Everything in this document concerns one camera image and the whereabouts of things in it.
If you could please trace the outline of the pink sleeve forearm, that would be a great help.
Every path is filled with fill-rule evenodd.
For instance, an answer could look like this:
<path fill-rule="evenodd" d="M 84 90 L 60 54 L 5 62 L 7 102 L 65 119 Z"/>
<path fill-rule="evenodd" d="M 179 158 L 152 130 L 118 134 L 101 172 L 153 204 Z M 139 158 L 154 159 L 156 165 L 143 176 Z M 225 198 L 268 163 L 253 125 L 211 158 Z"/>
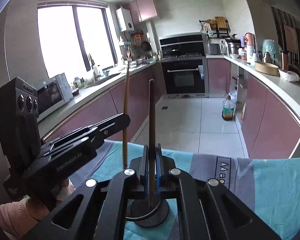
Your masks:
<path fill-rule="evenodd" d="M 0 226 L 9 239 L 22 239 L 38 224 L 27 210 L 28 199 L 0 205 Z"/>

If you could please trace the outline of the left hand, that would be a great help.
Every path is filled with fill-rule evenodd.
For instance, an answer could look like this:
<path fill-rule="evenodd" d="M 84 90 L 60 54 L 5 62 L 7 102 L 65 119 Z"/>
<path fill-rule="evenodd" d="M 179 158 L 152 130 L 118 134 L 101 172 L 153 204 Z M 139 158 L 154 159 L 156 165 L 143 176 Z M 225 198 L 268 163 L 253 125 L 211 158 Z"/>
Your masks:
<path fill-rule="evenodd" d="M 61 204 L 61 202 L 74 191 L 75 187 L 69 178 L 63 180 L 60 185 L 55 186 L 49 193 L 49 195 L 53 197 L 52 209 Z M 42 202 L 42 198 L 43 197 L 29 197 L 26 201 L 26 209 L 29 215 L 38 221 L 42 220 L 50 213 L 50 209 Z"/>

